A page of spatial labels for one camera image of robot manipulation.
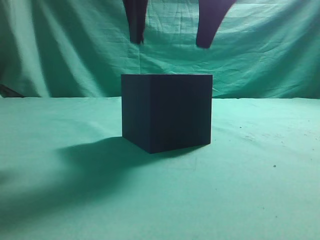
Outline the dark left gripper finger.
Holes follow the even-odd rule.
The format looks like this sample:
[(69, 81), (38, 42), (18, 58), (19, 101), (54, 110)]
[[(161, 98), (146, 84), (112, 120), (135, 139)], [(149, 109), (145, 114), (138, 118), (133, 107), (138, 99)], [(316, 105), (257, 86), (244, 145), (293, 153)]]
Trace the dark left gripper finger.
[(199, 0), (199, 18), (196, 34), (196, 46), (209, 49), (213, 39), (235, 0)]

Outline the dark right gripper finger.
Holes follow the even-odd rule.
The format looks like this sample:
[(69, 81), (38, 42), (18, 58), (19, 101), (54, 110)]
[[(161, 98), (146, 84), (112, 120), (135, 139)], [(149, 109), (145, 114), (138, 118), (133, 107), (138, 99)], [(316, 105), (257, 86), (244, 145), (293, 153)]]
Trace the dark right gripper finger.
[(144, 43), (146, 26), (146, 0), (123, 0), (128, 22), (130, 42), (136, 45)]

